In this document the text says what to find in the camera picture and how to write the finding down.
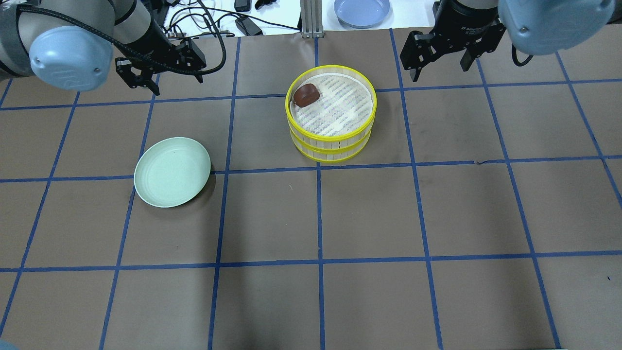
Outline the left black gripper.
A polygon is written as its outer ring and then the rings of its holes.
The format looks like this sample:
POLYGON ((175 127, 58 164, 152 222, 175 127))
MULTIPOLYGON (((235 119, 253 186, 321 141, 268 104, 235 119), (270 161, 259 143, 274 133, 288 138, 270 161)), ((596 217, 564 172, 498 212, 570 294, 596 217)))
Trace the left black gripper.
MULTIPOLYGON (((191 40, 182 41, 176 46, 164 34, 145 34, 126 46, 144 57, 174 69, 198 71, 207 66, 204 54, 191 40)), ((124 57, 115 59, 115 71, 127 86, 148 88, 154 95, 160 95, 153 76, 170 70, 147 62, 125 49, 121 53, 124 57)))

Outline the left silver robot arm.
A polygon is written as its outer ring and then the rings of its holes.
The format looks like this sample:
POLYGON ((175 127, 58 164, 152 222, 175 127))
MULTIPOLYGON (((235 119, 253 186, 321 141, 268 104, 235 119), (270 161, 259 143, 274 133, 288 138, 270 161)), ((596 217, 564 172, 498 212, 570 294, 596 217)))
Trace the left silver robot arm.
POLYGON ((100 88, 111 69, 158 95, 156 73, 207 66, 189 39, 174 44, 142 0, 3 0, 1 79, 38 77, 60 89, 100 88))

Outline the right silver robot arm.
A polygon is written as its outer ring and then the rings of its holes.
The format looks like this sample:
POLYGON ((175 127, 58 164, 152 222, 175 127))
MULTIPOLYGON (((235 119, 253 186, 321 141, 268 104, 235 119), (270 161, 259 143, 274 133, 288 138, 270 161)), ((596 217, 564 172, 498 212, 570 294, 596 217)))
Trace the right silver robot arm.
POLYGON ((451 53, 463 53, 468 71, 493 53, 504 34, 515 66, 535 56, 578 46, 621 15, 619 0, 438 0, 429 33, 411 31, 400 52, 403 69, 416 82, 422 69, 451 53))

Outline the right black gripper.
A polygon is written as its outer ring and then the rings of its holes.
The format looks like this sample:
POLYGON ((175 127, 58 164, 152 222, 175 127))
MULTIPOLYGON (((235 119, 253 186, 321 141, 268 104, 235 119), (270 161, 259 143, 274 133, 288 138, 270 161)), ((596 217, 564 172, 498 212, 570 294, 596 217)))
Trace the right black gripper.
POLYGON ((498 48, 506 27, 497 0, 436 0, 432 5, 434 25, 429 33, 411 31, 399 54, 402 68, 417 82, 422 69, 444 55, 464 53, 462 71, 476 58, 498 48))

